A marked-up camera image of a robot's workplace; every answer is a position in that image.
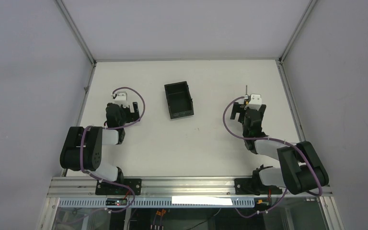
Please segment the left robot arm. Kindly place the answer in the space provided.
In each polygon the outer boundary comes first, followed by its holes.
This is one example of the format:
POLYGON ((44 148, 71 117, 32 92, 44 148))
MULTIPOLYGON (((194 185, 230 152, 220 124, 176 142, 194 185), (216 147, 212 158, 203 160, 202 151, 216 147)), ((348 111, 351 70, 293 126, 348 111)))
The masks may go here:
POLYGON ((70 127, 60 154, 60 166, 123 184, 122 169, 102 159, 102 147, 123 143, 126 135, 124 126, 139 119, 138 103, 133 102, 132 105, 133 111, 130 106, 108 103, 105 109, 105 127, 70 127))

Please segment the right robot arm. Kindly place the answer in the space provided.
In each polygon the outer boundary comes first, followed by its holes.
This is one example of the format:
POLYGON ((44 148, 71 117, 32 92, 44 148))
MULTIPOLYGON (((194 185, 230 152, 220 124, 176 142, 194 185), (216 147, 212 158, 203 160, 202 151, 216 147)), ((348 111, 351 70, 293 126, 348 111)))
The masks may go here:
POLYGON ((250 103, 232 102, 230 119, 242 125, 240 139, 248 151, 279 162, 279 167, 264 166, 252 172, 251 179, 240 185, 247 194, 281 194, 283 188, 293 195, 321 196, 329 176, 309 141, 290 143, 268 136, 262 128, 266 105, 252 108, 250 103))

